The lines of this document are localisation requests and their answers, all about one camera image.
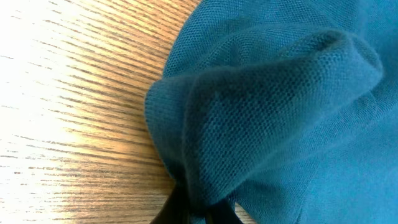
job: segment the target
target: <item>blue fabric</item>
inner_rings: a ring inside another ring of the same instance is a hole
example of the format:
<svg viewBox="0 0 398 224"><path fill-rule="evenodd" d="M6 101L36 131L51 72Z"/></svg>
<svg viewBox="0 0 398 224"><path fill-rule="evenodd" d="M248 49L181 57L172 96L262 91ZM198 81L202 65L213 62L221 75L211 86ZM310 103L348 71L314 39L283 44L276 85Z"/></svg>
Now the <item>blue fabric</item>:
<svg viewBox="0 0 398 224"><path fill-rule="evenodd" d="M145 114L193 210L398 223L398 1L205 0Z"/></svg>

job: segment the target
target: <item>knit fabric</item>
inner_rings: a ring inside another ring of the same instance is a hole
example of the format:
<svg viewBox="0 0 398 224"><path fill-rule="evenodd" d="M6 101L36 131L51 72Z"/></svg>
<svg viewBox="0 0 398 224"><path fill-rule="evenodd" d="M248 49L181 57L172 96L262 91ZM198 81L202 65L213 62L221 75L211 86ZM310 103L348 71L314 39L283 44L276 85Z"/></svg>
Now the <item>knit fabric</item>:
<svg viewBox="0 0 398 224"><path fill-rule="evenodd" d="M397 0L204 0L145 108L193 211L398 223Z"/></svg>

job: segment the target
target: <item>folded fabric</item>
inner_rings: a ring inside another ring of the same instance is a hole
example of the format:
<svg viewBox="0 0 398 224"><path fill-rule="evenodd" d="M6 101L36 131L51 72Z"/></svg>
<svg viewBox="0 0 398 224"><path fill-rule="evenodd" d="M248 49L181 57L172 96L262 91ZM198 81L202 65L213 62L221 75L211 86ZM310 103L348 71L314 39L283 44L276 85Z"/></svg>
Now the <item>folded fabric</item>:
<svg viewBox="0 0 398 224"><path fill-rule="evenodd" d="M398 1L204 0L145 116L193 212L398 223Z"/></svg>

